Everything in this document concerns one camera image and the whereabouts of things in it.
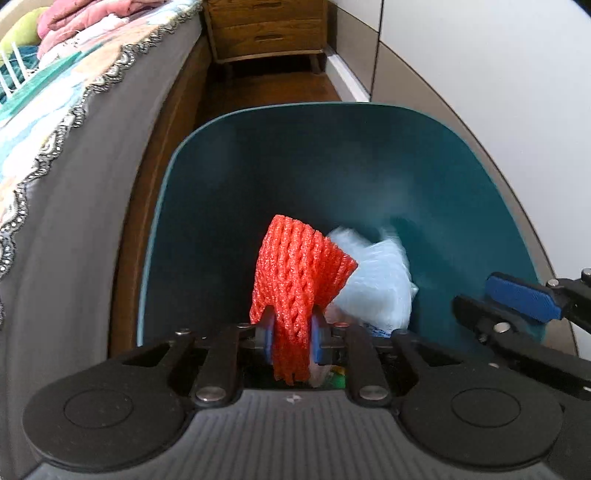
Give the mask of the teal grid rack tray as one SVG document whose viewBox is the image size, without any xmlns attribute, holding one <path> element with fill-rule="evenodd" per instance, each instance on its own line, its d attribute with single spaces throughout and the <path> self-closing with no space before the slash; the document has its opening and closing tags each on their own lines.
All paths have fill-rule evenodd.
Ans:
<svg viewBox="0 0 591 480">
<path fill-rule="evenodd" d="M 10 94 L 5 95 L 1 104 L 1 124 L 25 108 L 44 88 L 57 79 L 63 72 L 83 57 L 78 51 L 63 59 L 53 62 L 44 69 L 37 70 L 28 80 Z"/>
</svg>

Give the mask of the green pillow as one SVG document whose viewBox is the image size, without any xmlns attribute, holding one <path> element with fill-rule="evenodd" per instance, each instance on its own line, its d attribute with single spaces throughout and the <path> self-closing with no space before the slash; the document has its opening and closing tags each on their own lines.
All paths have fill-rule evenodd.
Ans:
<svg viewBox="0 0 591 480">
<path fill-rule="evenodd" d="M 37 22 L 48 6 L 37 2 L 21 1 L 5 5 L 1 10 L 1 50 L 9 58 L 16 45 L 38 46 L 41 38 L 37 33 Z"/>
</svg>

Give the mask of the bed with floral blanket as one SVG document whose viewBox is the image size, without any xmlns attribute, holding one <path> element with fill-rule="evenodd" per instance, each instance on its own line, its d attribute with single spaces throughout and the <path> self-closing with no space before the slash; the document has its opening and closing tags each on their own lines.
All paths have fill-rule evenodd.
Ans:
<svg viewBox="0 0 591 480">
<path fill-rule="evenodd" d="M 32 395 L 107 354 L 127 205 L 156 120 L 202 34 L 170 1 L 68 68 L 1 131 L 1 475 L 35 463 Z"/>
</svg>

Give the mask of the wooden bedside nightstand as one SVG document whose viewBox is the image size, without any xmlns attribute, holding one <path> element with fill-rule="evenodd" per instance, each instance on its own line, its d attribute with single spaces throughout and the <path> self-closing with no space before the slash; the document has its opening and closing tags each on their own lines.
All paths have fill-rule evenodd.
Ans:
<svg viewBox="0 0 591 480">
<path fill-rule="evenodd" d="M 218 64 L 305 55 L 311 70 L 322 72 L 328 45 L 324 0 L 205 1 L 204 17 Z"/>
</svg>

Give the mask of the pink folded blankets pile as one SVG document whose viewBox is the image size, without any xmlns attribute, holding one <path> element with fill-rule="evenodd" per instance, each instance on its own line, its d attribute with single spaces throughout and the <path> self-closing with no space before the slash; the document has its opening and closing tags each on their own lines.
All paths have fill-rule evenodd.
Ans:
<svg viewBox="0 0 591 480">
<path fill-rule="evenodd" d="M 54 1 L 37 21 L 37 34 L 41 39 L 37 58 L 41 59 L 57 44 L 97 24 L 108 15 L 127 18 L 162 4 L 164 1 L 159 0 Z"/>
</svg>

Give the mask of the white wardrobe sliding door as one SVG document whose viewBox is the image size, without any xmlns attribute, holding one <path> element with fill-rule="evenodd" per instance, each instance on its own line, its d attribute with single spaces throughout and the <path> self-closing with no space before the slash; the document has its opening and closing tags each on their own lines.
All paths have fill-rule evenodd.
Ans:
<svg viewBox="0 0 591 480">
<path fill-rule="evenodd" d="M 499 182 L 539 275 L 590 264 L 590 9 L 577 1 L 332 1 L 346 100 L 453 129 Z"/>
</svg>

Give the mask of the dark teal trash bin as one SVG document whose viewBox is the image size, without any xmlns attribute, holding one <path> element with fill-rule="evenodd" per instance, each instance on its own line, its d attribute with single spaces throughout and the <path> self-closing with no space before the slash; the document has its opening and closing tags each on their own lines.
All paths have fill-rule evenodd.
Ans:
<svg viewBox="0 0 591 480">
<path fill-rule="evenodd" d="M 549 271 L 501 178 L 439 121 L 373 103 L 247 109 L 200 127 L 171 157 L 148 240 L 138 343 L 245 321 L 277 214 L 370 240 L 393 228 L 419 288 L 413 331 L 477 355 L 453 298 L 480 297 L 495 271 L 531 282 Z"/>
</svg>

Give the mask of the red foam fruit net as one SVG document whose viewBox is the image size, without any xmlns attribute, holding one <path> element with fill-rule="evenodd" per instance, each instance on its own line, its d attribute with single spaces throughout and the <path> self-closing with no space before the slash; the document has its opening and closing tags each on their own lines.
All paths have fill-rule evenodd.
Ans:
<svg viewBox="0 0 591 480">
<path fill-rule="evenodd" d="M 325 310 L 358 268 L 331 239 L 300 220 L 276 215 L 256 260 L 249 319 L 263 319 L 272 307 L 274 378 L 288 385 L 307 382 L 310 373 L 311 316 Z"/>
</svg>

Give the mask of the light blue plastic bag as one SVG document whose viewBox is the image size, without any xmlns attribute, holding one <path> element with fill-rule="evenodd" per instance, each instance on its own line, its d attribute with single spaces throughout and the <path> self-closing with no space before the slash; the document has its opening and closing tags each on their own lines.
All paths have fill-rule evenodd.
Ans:
<svg viewBox="0 0 591 480">
<path fill-rule="evenodd" d="M 378 337 L 408 328 L 419 288 L 397 231 L 383 228 L 380 240 L 373 243 L 356 230 L 339 227 L 329 233 L 329 239 L 358 267 L 325 309 L 325 319 L 362 325 Z"/>
</svg>

